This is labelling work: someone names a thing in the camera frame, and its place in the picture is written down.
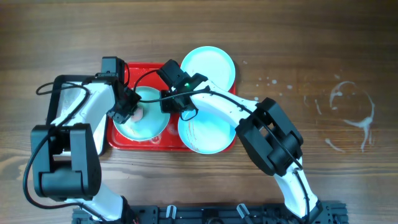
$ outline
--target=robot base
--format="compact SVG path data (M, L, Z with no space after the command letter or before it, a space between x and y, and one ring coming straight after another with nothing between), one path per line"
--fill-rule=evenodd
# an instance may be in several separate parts
M298 224L303 221L294 216L283 203L248 206L249 223ZM249 224L241 218L236 207L177 207L175 219L166 218L167 208L158 206L131 206L140 224ZM348 224L346 204L318 202L311 212L312 224ZM91 215L80 209L73 210L73 224L94 224Z

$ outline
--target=red board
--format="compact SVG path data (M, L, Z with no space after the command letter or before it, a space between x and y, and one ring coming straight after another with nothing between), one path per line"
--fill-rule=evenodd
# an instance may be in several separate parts
M162 63L128 63L130 69L130 82L129 87L134 88L136 80L146 72L153 69L158 69L163 66ZM125 71L125 82L127 82L128 72ZM168 90L167 85L160 79L156 73L152 73L144 77L138 84L138 86L150 86L157 90ZM235 94L235 84L229 90L230 93ZM123 150L142 150L142 151L191 151L181 141L178 135L178 119L179 114L172 114L170 121L164 131L156 136L155 138L148 141L132 141L125 138L114 126L113 120L108 119L108 128L106 130L106 138L112 147ZM225 149L230 149L234 144L235 140Z

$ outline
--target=plate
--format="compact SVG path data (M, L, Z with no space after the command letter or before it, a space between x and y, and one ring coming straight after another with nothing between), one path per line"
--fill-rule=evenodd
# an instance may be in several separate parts
M222 90L228 91L235 81L235 66L231 57L217 47L199 47L189 52L181 69L190 76L200 73Z
M139 86L136 89L142 100L155 100L160 98L160 91L148 86ZM133 141L146 141L158 136L170 120L169 113L162 113L160 103L138 103L144 109L140 121L128 119L124 124L113 121L116 129L126 138Z
M186 111L183 119L189 119L195 111ZM234 140L235 129L226 121L205 111L190 121L178 121L178 134L191 150L201 154L214 154L226 149Z

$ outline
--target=black and white robotic arm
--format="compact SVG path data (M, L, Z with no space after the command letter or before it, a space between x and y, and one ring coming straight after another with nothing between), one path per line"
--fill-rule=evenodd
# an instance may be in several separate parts
M33 162L34 187L40 197L84 205L82 208L92 214L94 220L135 223L137 220L127 200L101 182L101 167L92 137L92 130L104 114L124 123L134 114L141 99L124 86L124 62L113 59L111 63L115 62L115 66L110 66L109 71L87 77L81 83L90 92L88 100L37 154ZM227 121L235 128L253 163L275 177L286 208L299 220L307 219L308 211L311 220L315 219L312 215L319 213L320 202L302 170L303 139L274 100L266 98L261 103L245 100L221 90L200 74L190 77L172 60L157 73L170 87L160 94L163 112L203 110ZM54 119L51 126L38 125L32 130L32 150L54 126L65 120L85 95L82 89L69 109ZM260 130L271 123L274 127L268 130L272 133L263 136Z

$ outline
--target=wooden tabletop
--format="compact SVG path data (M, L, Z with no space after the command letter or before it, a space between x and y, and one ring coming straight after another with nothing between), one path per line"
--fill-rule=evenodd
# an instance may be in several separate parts
M40 210L22 193L30 131L49 106L39 85L93 75L102 56L181 62L204 45L234 60L239 96L275 99L296 125L320 200L347 203L350 223L398 222L395 1L15 2L0 5L0 223L71 220L71 208ZM131 205L284 201L239 141L208 156L109 148L101 165Z

